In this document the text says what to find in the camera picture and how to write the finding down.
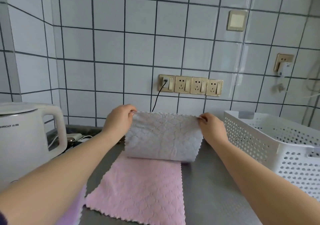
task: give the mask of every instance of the perforated basket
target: perforated basket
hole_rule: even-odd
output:
[[[320,201],[320,131],[270,114],[225,111],[229,141]]]

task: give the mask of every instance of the gray countertop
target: gray countertop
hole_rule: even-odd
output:
[[[106,154],[88,180],[87,194],[98,186],[123,149],[123,144],[117,144]],[[206,143],[195,162],[182,164],[182,185],[186,225],[261,224],[218,155]],[[89,224],[138,223],[110,218],[83,207],[80,225]]]

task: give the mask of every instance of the forearm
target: forearm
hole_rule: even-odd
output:
[[[27,174],[0,194],[10,225],[55,224],[114,143],[100,133]]]
[[[320,204],[231,143],[212,143],[264,225],[320,224]]]

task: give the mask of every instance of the hand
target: hand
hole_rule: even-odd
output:
[[[203,137],[211,146],[216,143],[229,142],[223,121],[210,113],[204,113],[200,117],[198,123]]]
[[[102,132],[108,133],[112,143],[116,144],[127,133],[136,111],[133,105],[120,105],[107,116]]]

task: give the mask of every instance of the electric kettle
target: electric kettle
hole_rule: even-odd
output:
[[[43,116],[53,115],[59,146],[51,151]],[[61,109],[55,105],[0,103],[0,191],[67,148]]]

